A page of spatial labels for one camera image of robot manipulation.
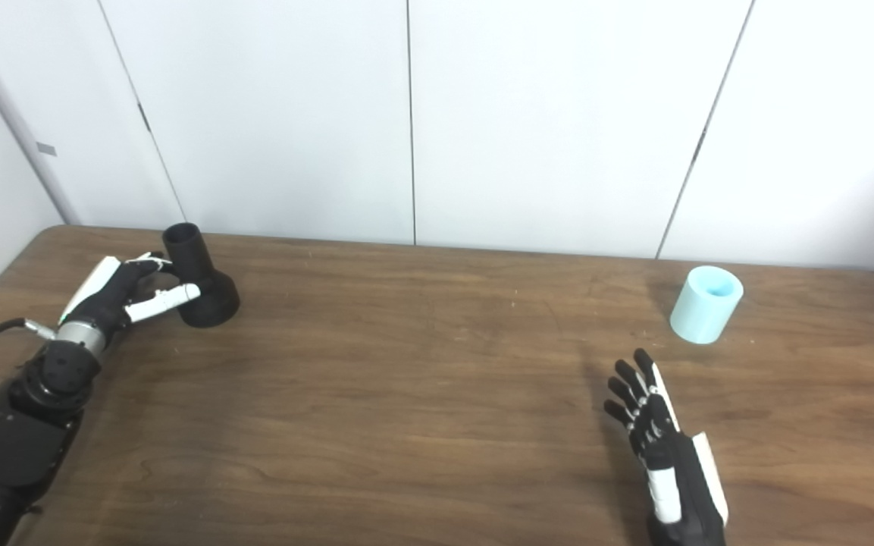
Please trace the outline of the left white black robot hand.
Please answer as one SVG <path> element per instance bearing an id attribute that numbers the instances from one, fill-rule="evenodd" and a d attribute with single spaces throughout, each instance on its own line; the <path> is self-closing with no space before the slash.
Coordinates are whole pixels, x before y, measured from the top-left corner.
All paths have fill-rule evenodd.
<path id="1" fill-rule="evenodd" d="M 105 256 L 60 315 L 55 338 L 84 346 L 107 346 L 112 335 L 126 326 L 167 313 L 202 295 L 198 284 L 180 282 L 173 289 L 155 290 L 136 300 L 135 289 L 155 274 L 179 277 L 174 263 L 160 252 L 143 253 L 125 262 Z"/>

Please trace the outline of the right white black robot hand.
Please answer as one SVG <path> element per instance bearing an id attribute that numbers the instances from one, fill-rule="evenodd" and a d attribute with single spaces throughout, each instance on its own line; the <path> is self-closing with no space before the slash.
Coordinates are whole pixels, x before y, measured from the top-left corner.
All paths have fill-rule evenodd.
<path id="1" fill-rule="evenodd" d="M 687 435 L 659 366 L 645 349 L 616 362 L 603 410 L 628 436 L 646 476 L 653 545 L 725 545 L 730 508 L 706 433 Z"/>

